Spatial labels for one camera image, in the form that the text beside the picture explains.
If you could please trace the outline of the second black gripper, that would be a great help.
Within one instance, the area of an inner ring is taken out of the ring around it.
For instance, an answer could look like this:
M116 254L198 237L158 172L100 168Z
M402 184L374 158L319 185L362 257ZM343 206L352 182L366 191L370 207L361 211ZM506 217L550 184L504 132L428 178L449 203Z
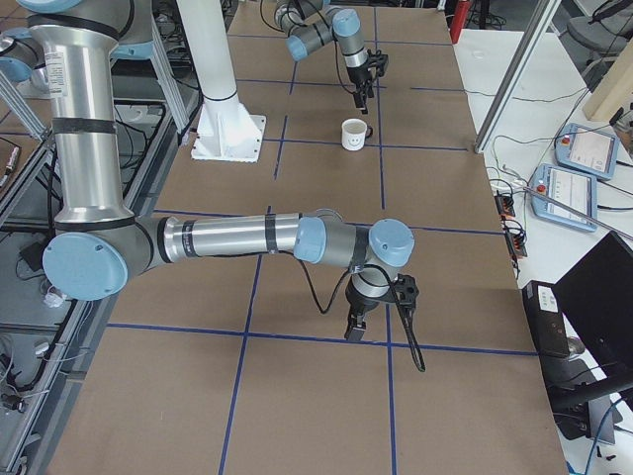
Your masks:
M389 287L375 286L362 277L351 277L345 288L345 297L349 311L344 338L347 341L361 341L367 329L367 314L380 304L391 302Z

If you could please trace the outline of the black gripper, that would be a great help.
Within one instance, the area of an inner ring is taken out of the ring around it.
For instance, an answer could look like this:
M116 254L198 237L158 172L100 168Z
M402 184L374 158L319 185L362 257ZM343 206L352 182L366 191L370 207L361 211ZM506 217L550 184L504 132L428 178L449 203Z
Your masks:
M348 78L354 86L352 96L355 107L361 108L361 113L368 113L367 99L374 97L376 68L377 63L375 61L365 61L359 66L346 67Z

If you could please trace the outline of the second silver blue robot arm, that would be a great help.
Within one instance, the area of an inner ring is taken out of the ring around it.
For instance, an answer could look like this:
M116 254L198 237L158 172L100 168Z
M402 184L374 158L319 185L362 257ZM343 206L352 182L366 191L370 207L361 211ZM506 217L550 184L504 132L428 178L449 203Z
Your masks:
M334 211L209 220L156 218L154 196L129 206L122 184L111 61L116 49L152 32L152 8L139 1L28 1L28 25L43 47L51 131L63 206L43 269L60 292L80 301L119 293L133 278L186 258L290 254L300 264L342 269L337 287L349 304L345 338L359 340L366 316L396 307L413 337L418 290L403 274L410 228L384 219L363 228Z

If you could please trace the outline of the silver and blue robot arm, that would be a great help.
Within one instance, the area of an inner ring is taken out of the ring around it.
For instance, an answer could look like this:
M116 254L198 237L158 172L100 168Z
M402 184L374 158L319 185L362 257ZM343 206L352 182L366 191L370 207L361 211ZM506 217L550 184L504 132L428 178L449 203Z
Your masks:
M360 18L352 8L332 6L328 1L278 1L274 10L278 29L286 34L286 47L294 61L301 61L334 43L340 48L355 107L367 112L374 85L385 75L389 56L365 46Z

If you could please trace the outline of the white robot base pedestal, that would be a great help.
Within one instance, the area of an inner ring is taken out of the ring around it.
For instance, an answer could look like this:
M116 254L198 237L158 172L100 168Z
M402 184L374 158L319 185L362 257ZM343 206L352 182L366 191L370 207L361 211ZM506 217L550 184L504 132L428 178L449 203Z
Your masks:
M266 118L251 115L239 99L221 3L182 0L177 6L203 95L192 157L257 161Z

